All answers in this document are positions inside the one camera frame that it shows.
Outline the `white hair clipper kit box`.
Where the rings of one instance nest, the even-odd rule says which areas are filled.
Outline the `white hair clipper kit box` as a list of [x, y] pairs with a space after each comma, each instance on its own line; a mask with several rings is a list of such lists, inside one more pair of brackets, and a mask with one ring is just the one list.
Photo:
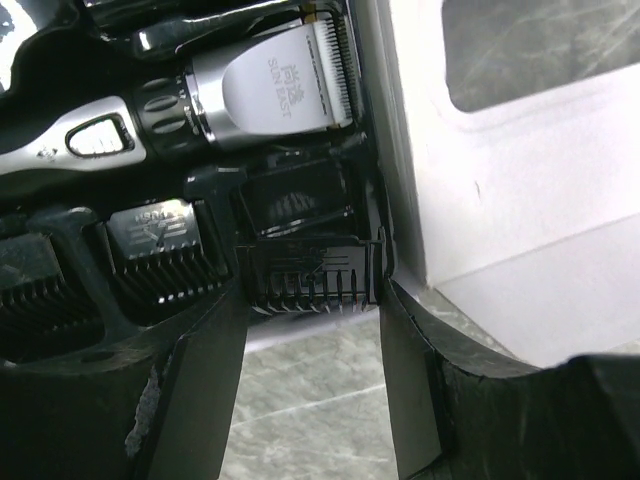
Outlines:
[[[639, 349], [639, 5], [635, 1], [5, 1], [1, 141], [127, 93], [191, 57], [323, 12], [344, 21], [352, 121], [239, 149], [97, 172], [1, 173], [1, 241], [51, 238], [104, 335], [130, 340], [238, 280], [236, 248], [386, 232], [387, 281], [443, 297], [537, 367]], [[206, 203], [229, 277], [168, 308], [132, 302], [99, 230], [113, 213]]]

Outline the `black silver hair clipper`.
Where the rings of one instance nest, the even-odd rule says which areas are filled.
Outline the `black silver hair clipper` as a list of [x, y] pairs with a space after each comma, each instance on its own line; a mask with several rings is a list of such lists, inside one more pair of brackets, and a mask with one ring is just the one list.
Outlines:
[[1, 173], [97, 172], [200, 146], [239, 149], [344, 127], [353, 115], [344, 21], [327, 12], [199, 53], [127, 93], [92, 100], [24, 139], [3, 138]]

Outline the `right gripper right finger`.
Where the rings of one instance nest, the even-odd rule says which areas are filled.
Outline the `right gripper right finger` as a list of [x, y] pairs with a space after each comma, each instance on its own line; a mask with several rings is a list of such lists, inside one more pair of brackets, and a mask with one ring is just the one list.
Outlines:
[[387, 281], [381, 349], [402, 479], [635, 479], [639, 360], [538, 369], [465, 336]]

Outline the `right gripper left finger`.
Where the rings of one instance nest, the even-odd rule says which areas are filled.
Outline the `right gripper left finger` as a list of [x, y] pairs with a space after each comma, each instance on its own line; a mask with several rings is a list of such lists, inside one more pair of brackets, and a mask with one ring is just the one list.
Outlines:
[[5, 479], [215, 479], [250, 309], [230, 280], [112, 348], [1, 368]]

